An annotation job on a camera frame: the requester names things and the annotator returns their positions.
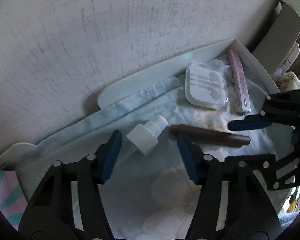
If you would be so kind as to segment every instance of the light blue fabric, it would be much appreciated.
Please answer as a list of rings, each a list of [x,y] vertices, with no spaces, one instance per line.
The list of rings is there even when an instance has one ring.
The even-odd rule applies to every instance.
[[[168,125],[197,125],[194,116],[198,107],[186,100],[184,80],[184,75],[171,77],[129,96],[57,132],[43,140],[23,159],[15,160],[15,170],[25,195],[31,197],[53,161],[79,161],[105,143],[113,130],[119,130],[122,132],[123,141],[118,161],[124,161],[117,165],[111,178],[99,187],[99,191],[116,238],[135,239],[143,234],[145,219],[160,210],[160,206],[151,197],[151,185],[163,171],[182,164],[182,159],[176,139],[169,134],[168,128],[159,136],[159,145],[147,157],[135,151],[125,136],[137,124],[145,124],[155,114],[162,115],[168,121]],[[249,80],[247,84],[251,114],[256,114],[261,109],[266,93]],[[230,155],[279,153],[285,156],[288,153],[291,137],[291,129],[288,127],[273,125],[269,129],[239,133],[249,135],[252,138],[251,143],[239,149],[224,147]],[[214,148],[211,145],[204,146],[204,150]],[[278,197],[276,192],[274,197],[270,198],[274,198],[274,202],[277,201],[274,204],[278,208],[282,197]]]

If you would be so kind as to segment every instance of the blue gripper pad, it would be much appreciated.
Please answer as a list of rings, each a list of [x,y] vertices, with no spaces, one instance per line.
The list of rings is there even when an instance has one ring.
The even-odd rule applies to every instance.
[[[272,123],[268,121],[262,122],[244,122],[244,120],[236,120],[228,123],[230,131],[258,130],[270,126]]]
[[[185,164],[189,179],[191,179],[194,184],[200,185],[200,178],[197,174],[197,165],[202,161],[202,151],[198,145],[192,144],[187,139],[185,140],[183,136],[185,135],[182,135],[181,133],[178,134],[178,148],[183,163]]]
[[[112,174],[114,164],[117,160],[122,145],[122,134],[114,131],[106,144],[101,144],[96,151],[98,166],[103,166],[101,181],[105,183]]]

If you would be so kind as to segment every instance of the pink package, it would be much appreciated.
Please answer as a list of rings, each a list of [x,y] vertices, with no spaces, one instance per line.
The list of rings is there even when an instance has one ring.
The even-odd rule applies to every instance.
[[[229,49],[228,58],[232,68],[236,111],[237,113],[250,113],[248,88],[239,54],[237,51]]]

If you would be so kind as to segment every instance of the white box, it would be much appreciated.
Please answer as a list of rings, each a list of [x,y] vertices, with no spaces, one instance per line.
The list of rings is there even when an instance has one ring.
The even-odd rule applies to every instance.
[[[270,94],[280,92],[258,60],[239,41],[229,40],[175,56],[119,80],[101,91],[98,96],[98,104],[103,109],[120,99],[149,88],[161,80],[185,72],[186,68],[193,61],[201,63],[210,61],[226,54],[230,48],[239,53],[242,64],[257,74]]]

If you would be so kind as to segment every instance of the metal screw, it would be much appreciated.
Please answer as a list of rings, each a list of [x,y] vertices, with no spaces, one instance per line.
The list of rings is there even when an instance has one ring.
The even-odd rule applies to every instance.
[[[54,167],[59,167],[61,164],[62,164],[62,161],[54,161],[52,165]]]
[[[93,153],[91,153],[91,154],[88,154],[88,155],[86,156],[86,158],[87,158],[87,160],[92,161],[92,160],[94,160],[94,159],[96,158],[96,155],[93,154]]]
[[[269,168],[270,164],[269,162],[264,162],[262,165],[265,169]]]
[[[275,182],[275,183],[273,184],[273,188],[274,188],[274,189],[277,189],[279,186],[280,186],[279,182]]]
[[[210,154],[205,154],[205,155],[203,156],[203,158],[204,158],[206,161],[212,161],[212,160],[213,160],[213,156],[210,155]]]
[[[246,162],[243,162],[243,161],[239,161],[239,162],[238,162],[238,166],[244,168],[244,167],[247,166],[247,163],[246,163]]]

